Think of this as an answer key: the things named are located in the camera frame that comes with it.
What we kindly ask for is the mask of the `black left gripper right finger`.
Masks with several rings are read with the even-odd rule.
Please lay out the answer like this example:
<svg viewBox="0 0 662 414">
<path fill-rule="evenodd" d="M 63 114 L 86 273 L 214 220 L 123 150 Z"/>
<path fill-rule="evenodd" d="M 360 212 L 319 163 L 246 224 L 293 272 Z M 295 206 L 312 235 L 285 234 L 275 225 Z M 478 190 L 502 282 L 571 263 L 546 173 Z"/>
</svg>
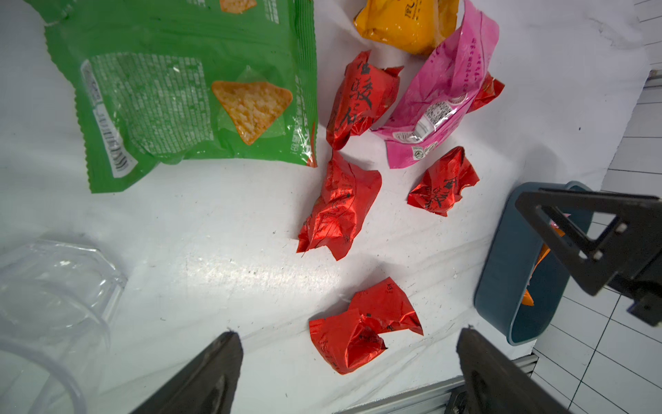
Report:
<svg viewBox="0 0 662 414">
<path fill-rule="evenodd" d="M 473 328 L 457 343 L 470 413 L 563 414 L 563 407 Z"/>
</svg>

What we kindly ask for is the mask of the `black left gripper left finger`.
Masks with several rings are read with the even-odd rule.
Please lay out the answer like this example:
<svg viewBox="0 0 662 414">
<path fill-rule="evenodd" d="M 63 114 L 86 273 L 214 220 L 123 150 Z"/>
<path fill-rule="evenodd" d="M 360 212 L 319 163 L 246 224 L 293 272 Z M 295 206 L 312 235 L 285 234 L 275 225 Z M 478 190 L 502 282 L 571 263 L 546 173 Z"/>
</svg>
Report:
<svg viewBox="0 0 662 414">
<path fill-rule="evenodd" d="M 226 331 L 133 413 L 229 413 L 242 360 L 240 336 Z"/>
</svg>

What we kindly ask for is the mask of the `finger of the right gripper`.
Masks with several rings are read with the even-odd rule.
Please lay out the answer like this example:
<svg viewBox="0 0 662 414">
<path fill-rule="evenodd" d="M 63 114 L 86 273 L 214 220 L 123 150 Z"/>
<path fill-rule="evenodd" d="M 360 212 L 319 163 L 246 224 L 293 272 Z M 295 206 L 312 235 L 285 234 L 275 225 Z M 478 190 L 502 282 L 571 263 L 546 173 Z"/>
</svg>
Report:
<svg viewBox="0 0 662 414">
<path fill-rule="evenodd" d="M 522 193 L 515 207 L 585 293 L 611 286 L 629 297 L 661 295 L 660 198 L 542 188 Z M 570 219 L 574 210 L 612 220 L 590 237 Z"/>
</svg>

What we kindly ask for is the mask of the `orange tea bag packet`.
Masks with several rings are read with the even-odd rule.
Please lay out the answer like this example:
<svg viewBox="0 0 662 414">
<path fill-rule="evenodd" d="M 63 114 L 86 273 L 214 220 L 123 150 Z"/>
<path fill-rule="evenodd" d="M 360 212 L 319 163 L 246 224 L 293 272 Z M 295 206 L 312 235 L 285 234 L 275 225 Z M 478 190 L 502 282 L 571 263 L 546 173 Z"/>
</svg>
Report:
<svg viewBox="0 0 662 414">
<path fill-rule="evenodd" d="M 565 232 L 562 229 L 560 229 L 557 224 L 552 223 L 552 227 L 554 228 L 554 231 L 556 232 L 556 234 L 559 237 L 564 237 L 565 236 Z M 529 274 L 529 280 L 528 280 L 527 286 L 530 285 L 530 281 L 533 278 L 534 272 L 536 271 L 537 267 L 539 267 L 541 262 L 543 262 L 543 260 L 546 259 L 546 257 L 550 254 L 550 252 L 551 252 L 551 249 L 548 247 L 548 245 L 543 244 L 542 247 L 541 247 L 541 250 L 539 252 L 539 255 L 537 256 L 534 267 L 533 267 L 531 273 Z M 522 305 L 528 306 L 528 307 L 533 307 L 534 306 L 534 299 L 532 298 L 532 296 L 529 292 L 529 288 L 525 289 L 525 293 L 522 297 Z"/>
</svg>

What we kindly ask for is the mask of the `red tea bag bottom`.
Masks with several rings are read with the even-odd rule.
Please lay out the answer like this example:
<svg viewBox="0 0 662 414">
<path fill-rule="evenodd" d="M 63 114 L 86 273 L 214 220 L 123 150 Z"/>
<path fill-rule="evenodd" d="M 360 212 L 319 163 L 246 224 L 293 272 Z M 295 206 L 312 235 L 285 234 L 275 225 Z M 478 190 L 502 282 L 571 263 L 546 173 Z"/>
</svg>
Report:
<svg viewBox="0 0 662 414">
<path fill-rule="evenodd" d="M 424 334 L 417 312 L 391 278 L 355 293 L 348 309 L 309 322 L 310 339 L 338 374 L 351 374 L 387 350 L 383 334 L 411 331 Z"/>
</svg>

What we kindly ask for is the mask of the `red tea bag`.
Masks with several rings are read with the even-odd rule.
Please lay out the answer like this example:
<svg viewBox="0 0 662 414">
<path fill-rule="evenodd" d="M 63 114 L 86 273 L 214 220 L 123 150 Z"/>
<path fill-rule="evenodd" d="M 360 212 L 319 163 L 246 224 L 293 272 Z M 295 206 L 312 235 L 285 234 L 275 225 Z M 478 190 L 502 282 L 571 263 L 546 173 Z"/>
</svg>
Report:
<svg viewBox="0 0 662 414">
<path fill-rule="evenodd" d="M 499 97 L 499 95 L 503 92 L 504 88 L 505 85 L 498 79 L 492 77 L 491 74 L 488 72 L 488 74 L 486 74 L 486 77 L 484 79 L 484 82 L 481 86 L 479 93 L 477 94 L 476 98 L 474 98 L 474 100 L 472 101 L 468 113 L 481 109 L 486 105 L 488 105 L 489 103 L 491 103 L 493 100 Z"/>
<path fill-rule="evenodd" d="M 298 234 L 298 252 L 326 247 L 345 258 L 382 187 L 377 170 L 364 170 L 333 151 L 321 195 Z"/>
<path fill-rule="evenodd" d="M 338 374 L 351 374 L 387 350 L 383 334 L 411 331 L 424 334 L 417 312 L 391 278 L 355 293 L 348 309 L 309 322 L 310 339 Z"/>
<path fill-rule="evenodd" d="M 418 185 L 409 193 L 407 204 L 446 217 L 462 200 L 462 191 L 478 182 L 479 176 L 467 159 L 465 148 L 458 146 L 423 174 Z"/>
<path fill-rule="evenodd" d="M 346 146 L 349 138 L 360 136 L 381 119 L 396 102 L 401 67 L 380 69 L 369 63 L 364 51 L 345 70 L 327 125 L 327 142 L 334 150 Z"/>
</svg>

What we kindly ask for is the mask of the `yellow tea bag packet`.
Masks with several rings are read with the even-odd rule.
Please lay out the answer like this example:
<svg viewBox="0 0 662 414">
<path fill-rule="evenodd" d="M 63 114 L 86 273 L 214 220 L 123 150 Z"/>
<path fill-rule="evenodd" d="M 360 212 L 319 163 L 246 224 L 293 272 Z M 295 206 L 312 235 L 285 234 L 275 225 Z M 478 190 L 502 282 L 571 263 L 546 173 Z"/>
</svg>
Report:
<svg viewBox="0 0 662 414">
<path fill-rule="evenodd" d="M 374 0 L 353 19 L 365 39 L 430 55 L 456 29 L 459 0 Z"/>
</svg>

